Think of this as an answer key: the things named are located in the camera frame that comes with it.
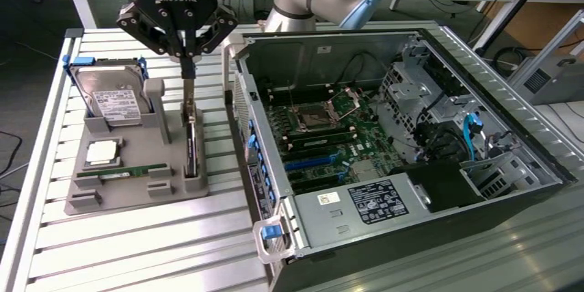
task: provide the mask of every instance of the gray 3d-printed tray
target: gray 3d-printed tray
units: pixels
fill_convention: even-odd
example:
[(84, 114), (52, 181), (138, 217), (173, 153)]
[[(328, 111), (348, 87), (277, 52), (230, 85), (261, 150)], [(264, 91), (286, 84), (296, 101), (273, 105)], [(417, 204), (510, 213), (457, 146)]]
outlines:
[[(204, 156), (202, 112), (197, 110), (197, 178), (184, 178), (186, 132), (181, 126), (181, 113), (180, 111), (168, 111), (165, 115), (172, 141), (166, 145), (160, 136), (158, 126), (116, 127), (108, 133), (89, 133), (88, 127), (84, 128), (65, 202), (68, 215), (200, 198), (209, 193)], [(148, 174), (144, 176), (100, 179), (93, 175), (78, 179), (77, 174), (88, 172), (86, 168), (84, 169), (88, 145), (100, 140), (116, 140), (118, 144), (122, 144), (118, 151), (122, 165), (118, 168), (156, 164), (166, 164), (166, 168), (148, 170)]]

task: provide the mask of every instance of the gray floor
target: gray floor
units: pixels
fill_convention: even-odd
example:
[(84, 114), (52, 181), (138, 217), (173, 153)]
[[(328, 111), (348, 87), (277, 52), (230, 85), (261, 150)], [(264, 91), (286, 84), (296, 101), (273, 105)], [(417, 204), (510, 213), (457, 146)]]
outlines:
[[(114, 27), (117, 9), (126, 0), (89, 0), (96, 20), (100, 27)], [(252, 23), (250, 10), (245, 9), (244, 3), (234, 0), (233, 7), (240, 12), (241, 23)], [(429, 1), (401, 1), (398, 10), (389, 11), (389, 1), (382, 3), (374, 13), (376, 21), (409, 21), (436, 20), (466, 39), (472, 28), (481, 18), (474, 10), (468, 10), (465, 5), (444, 4)], [(254, 0), (256, 10), (268, 9), (270, 0)], [(448, 12), (462, 12), (452, 18), (450, 14), (441, 12), (436, 7)], [(0, 0), (0, 131), (18, 135), (24, 142), (12, 168), (28, 162), (32, 153), (33, 142), (41, 120), (41, 113), (45, 107), (48, 88), (52, 81), (56, 67), (56, 57), (60, 52), (62, 35), (69, 27), (81, 27), (70, 0), (44, 0), (42, 3), (33, 3), (32, 0)], [(29, 50), (22, 44), (33, 47), (45, 55)], [(517, 45), (516, 41), (501, 36), (486, 53), (489, 54), (500, 47)], [(0, 170), (4, 169), (17, 140), (0, 135)], [(1, 183), (14, 188), (21, 187), (25, 170), (20, 170)], [(0, 194), (0, 215), (13, 216), (16, 206), (1, 207), (17, 201), (18, 194), (5, 191)], [(0, 218), (0, 252), (4, 249), (4, 239), (8, 236), (10, 222)]]

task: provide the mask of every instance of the electronic device on desk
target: electronic device on desk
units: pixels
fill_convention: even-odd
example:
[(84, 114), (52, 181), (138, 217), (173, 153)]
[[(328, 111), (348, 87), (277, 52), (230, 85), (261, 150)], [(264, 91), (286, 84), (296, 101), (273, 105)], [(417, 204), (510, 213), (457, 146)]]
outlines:
[[(509, 81), (533, 58), (524, 60)], [(516, 91), (532, 105), (584, 101), (584, 62), (572, 55), (548, 57)]]
[[(65, 213), (116, 209), (205, 196), (202, 138), (194, 175), (185, 175), (186, 134), (180, 111), (162, 106), (164, 81), (149, 79), (144, 59), (65, 58), (86, 105)], [(197, 110), (202, 122), (202, 112)], [(196, 126), (202, 136), (202, 124)]]
[(486, 230), (574, 180), (472, 51), (394, 26), (233, 38), (229, 124), (272, 291)]

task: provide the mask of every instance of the aluminum extrusion table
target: aluminum extrusion table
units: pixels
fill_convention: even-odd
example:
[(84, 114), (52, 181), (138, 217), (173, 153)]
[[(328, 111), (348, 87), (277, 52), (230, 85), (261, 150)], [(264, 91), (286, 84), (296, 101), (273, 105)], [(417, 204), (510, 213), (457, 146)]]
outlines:
[[(365, 28), (388, 28), (384, 24)], [(253, 26), (238, 31), (257, 32)], [(66, 38), (64, 54), (144, 56), (150, 77), (165, 79), (164, 106), (177, 109), (177, 64), (118, 29), (85, 30), (81, 38)], [(196, 79), (210, 196), (73, 217), (62, 208), (84, 104), (60, 65), (0, 264), (0, 291), (266, 292), (226, 125), (220, 53), (204, 56)], [(553, 291), (582, 278), (582, 200), (584, 189), (574, 185), (493, 230), (306, 291)]]

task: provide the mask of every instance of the warning label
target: warning label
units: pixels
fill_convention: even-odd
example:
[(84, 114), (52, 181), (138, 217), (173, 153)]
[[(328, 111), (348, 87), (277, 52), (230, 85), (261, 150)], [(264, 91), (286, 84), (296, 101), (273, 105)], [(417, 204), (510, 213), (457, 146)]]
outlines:
[(93, 92), (93, 97), (106, 121), (140, 119), (140, 108), (133, 90)]
[(348, 193), (361, 220), (368, 225), (409, 213), (389, 179), (349, 188)]

